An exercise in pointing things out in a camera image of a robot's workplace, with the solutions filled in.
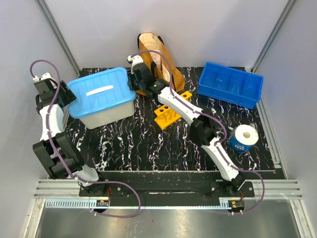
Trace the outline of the light blue tub lid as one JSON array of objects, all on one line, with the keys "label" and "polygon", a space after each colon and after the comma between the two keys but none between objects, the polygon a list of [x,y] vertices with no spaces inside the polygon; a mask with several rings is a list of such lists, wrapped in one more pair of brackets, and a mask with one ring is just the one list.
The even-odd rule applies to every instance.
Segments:
[{"label": "light blue tub lid", "polygon": [[72,80],[67,86],[76,96],[68,105],[70,115],[75,119],[121,106],[136,98],[136,92],[128,86],[127,70],[122,67]]}]

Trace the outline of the white plastic tub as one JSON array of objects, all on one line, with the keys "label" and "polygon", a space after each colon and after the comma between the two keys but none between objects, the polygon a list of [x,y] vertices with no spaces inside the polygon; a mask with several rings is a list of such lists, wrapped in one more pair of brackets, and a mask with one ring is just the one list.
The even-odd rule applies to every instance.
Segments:
[{"label": "white plastic tub", "polygon": [[135,113],[134,102],[127,102],[110,109],[80,118],[80,121],[88,128],[94,129],[118,120],[133,116]]}]

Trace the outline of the yellow test tube rack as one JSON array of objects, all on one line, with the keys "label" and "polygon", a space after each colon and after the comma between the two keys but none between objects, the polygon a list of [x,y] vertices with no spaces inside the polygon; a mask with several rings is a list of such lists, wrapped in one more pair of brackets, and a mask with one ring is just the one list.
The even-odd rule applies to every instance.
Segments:
[{"label": "yellow test tube rack", "polygon": [[171,93],[169,88],[165,88],[158,94],[158,101],[163,104],[155,110],[155,122],[161,129],[165,129],[180,118],[183,118],[189,125],[193,122],[193,105],[190,102],[192,94],[186,91],[178,95],[175,91]]}]

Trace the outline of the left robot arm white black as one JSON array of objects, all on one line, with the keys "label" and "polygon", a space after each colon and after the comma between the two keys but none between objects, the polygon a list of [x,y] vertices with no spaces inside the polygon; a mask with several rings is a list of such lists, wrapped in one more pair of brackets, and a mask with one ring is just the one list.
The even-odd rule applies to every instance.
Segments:
[{"label": "left robot arm white black", "polygon": [[86,181],[96,196],[106,193],[107,183],[100,179],[96,169],[88,167],[76,146],[64,131],[64,108],[75,101],[76,96],[64,81],[57,83],[49,73],[33,77],[36,110],[42,117],[42,135],[33,145],[33,151],[52,179],[74,176]]}]

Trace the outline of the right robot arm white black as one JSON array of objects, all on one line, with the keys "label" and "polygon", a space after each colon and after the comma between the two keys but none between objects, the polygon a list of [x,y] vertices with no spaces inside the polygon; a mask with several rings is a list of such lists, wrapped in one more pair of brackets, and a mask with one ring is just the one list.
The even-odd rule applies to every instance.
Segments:
[{"label": "right robot arm white black", "polygon": [[132,63],[127,75],[130,90],[142,90],[146,96],[169,107],[185,119],[190,127],[191,142],[201,147],[213,160],[224,180],[227,194],[237,196],[241,193],[246,179],[222,147],[215,130],[216,121],[204,113],[204,110],[182,98],[167,82],[155,79],[145,63]]}]

